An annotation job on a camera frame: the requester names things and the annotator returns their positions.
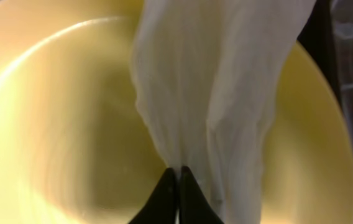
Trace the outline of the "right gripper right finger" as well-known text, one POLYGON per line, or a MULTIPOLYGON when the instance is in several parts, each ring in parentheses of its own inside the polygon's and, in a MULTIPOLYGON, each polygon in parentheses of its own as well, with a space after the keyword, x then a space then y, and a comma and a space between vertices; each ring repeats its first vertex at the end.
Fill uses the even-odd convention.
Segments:
POLYGON ((189 167, 181 168, 179 184, 181 224, 223 224, 212 210, 189 167))

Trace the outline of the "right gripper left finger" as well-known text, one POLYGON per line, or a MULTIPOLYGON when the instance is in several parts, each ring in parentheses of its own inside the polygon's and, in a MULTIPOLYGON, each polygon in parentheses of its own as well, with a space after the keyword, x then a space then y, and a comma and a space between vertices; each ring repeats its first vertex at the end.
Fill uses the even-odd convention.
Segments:
POLYGON ((175 224, 176 216, 176 175, 172 168, 167 168, 145 205, 129 224, 175 224))

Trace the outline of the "white napkin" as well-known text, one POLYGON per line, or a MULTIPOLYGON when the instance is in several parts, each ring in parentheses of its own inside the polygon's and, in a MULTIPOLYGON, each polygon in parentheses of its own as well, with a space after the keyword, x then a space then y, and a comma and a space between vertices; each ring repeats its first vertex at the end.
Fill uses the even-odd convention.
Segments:
POLYGON ((188 166, 226 223, 258 223, 280 71, 313 0, 148 0, 136 106, 166 165, 188 166))

